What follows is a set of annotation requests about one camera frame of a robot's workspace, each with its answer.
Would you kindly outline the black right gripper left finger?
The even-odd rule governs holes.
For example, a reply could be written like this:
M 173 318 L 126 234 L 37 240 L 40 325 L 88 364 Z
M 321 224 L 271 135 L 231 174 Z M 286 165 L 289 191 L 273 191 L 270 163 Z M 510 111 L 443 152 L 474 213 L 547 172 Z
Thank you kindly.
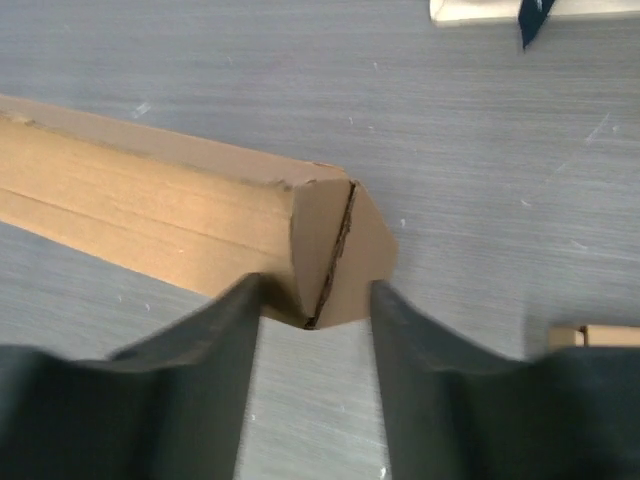
M 230 479 L 261 278 L 103 360 L 1 349 L 5 479 Z

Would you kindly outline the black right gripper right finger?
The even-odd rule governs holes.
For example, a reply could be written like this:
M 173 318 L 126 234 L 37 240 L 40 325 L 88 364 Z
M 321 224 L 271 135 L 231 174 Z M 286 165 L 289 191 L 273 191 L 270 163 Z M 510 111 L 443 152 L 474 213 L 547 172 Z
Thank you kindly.
M 396 479 L 635 479 L 639 346 L 492 352 L 383 281 L 370 320 Z

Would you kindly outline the brown cardboard box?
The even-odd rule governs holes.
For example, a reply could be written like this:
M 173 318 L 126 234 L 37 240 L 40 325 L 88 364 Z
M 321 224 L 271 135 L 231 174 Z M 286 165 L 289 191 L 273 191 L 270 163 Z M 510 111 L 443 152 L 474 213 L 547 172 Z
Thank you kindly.
M 550 350 L 590 346 L 638 347 L 640 329 L 615 325 L 552 326 L 548 345 Z

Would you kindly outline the spare cardboard sheet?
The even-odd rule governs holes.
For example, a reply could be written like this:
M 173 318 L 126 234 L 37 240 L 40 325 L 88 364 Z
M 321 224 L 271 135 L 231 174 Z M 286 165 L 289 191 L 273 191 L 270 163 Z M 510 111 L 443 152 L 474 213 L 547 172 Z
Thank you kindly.
M 264 314 L 312 330 L 366 318 L 398 252 L 339 167 L 9 96 L 1 219 L 208 297 L 258 272 Z

